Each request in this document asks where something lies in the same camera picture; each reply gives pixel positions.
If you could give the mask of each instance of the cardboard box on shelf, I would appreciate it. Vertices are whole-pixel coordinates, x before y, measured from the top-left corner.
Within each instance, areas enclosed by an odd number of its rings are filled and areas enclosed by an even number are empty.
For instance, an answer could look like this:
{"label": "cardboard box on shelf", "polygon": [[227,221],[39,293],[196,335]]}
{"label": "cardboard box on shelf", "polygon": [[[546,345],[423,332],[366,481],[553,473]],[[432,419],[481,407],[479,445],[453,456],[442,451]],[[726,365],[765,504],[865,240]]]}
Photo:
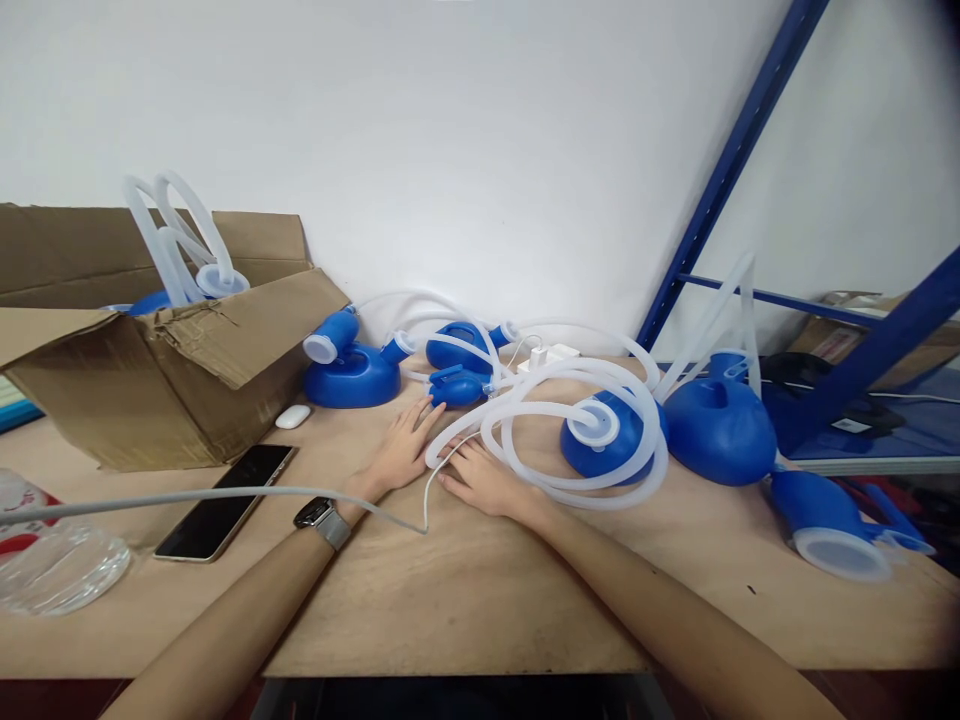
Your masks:
{"label": "cardboard box on shelf", "polygon": [[0,205],[0,369],[104,466],[205,467],[256,443],[301,389],[300,342],[349,300],[296,215],[215,212],[253,287],[130,317],[161,289],[125,208]]}
{"label": "cardboard box on shelf", "polygon": [[[879,293],[835,291],[823,298],[824,303],[839,305],[874,317],[886,317],[906,295],[889,298]],[[859,345],[870,331],[867,328],[837,320],[811,316],[789,352],[804,352],[838,364]],[[920,375],[950,362],[960,354],[960,322],[951,320],[941,325],[906,357],[890,368],[873,384],[880,390],[905,385]]]}

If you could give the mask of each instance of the blue shelf frame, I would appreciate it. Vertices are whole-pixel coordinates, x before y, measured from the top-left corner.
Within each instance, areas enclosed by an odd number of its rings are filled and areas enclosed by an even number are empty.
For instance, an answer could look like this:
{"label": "blue shelf frame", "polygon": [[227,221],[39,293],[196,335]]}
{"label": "blue shelf frame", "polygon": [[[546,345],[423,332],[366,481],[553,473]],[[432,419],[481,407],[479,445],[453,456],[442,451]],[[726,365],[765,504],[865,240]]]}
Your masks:
{"label": "blue shelf frame", "polygon": [[[653,348],[687,283],[720,287],[717,280],[694,275],[693,267],[827,3],[828,0],[794,0],[787,11],[637,335],[637,342],[644,349]],[[870,330],[815,390],[797,402],[789,425],[777,428],[780,450],[789,456],[840,417],[851,401],[960,310],[960,247],[886,318],[763,290],[756,291],[755,296],[764,302]]]}

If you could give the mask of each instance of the floor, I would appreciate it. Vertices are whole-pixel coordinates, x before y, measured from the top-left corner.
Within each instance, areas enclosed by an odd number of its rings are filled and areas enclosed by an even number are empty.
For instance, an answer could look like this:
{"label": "floor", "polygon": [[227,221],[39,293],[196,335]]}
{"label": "floor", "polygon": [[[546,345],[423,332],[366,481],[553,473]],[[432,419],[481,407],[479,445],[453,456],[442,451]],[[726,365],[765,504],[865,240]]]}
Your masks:
{"label": "floor", "polygon": [[[955,677],[942,672],[805,672],[849,720],[960,717],[960,705],[947,695]],[[671,676],[657,681],[675,720],[712,720],[713,716]],[[126,687],[128,680],[0,682],[0,714],[5,720],[71,718],[95,720]],[[262,681],[251,683],[226,720],[250,717]],[[942,705],[952,701],[952,712]]]}

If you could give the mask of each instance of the smartphone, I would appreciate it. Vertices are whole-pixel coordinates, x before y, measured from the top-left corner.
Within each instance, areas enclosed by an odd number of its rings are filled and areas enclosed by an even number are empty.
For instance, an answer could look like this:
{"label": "smartphone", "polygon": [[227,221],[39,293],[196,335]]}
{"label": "smartphone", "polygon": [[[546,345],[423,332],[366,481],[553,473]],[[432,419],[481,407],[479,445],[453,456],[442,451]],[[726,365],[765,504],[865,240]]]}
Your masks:
{"label": "smartphone", "polygon": [[[273,485],[297,449],[286,445],[254,445],[227,470],[215,487]],[[262,495],[201,500],[154,551],[159,560],[209,563],[227,549]]]}

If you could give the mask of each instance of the white wall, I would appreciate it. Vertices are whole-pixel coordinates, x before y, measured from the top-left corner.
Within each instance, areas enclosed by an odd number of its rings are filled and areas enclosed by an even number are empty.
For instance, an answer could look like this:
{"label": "white wall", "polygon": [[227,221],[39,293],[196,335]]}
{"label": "white wall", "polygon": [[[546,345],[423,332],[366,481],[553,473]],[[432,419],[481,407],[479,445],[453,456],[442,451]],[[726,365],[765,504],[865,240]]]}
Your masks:
{"label": "white wall", "polygon": [[[170,167],[298,213],[354,299],[635,334],[788,0],[0,0],[0,201],[119,205]],[[697,271],[908,289],[960,237],[943,48],[911,0],[833,0]],[[712,292],[684,293],[669,359]],[[769,348],[783,314],[761,314]],[[573,334],[588,349],[605,346]]]}
{"label": "white wall", "polygon": [[632,336],[787,5],[11,0],[0,201],[120,205],[170,167],[299,213],[354,299]]}
{"label": "white wall", "polygon": [[[939,20],[909,0],[830,3],[695,274],[723,278],[754,248],[760,288],[897,295],[957,247],[960,77]],[[673,357],[714,295],[684,290],[658,357]],[[803,319],[759,305],[761,352],[784,349]]]}

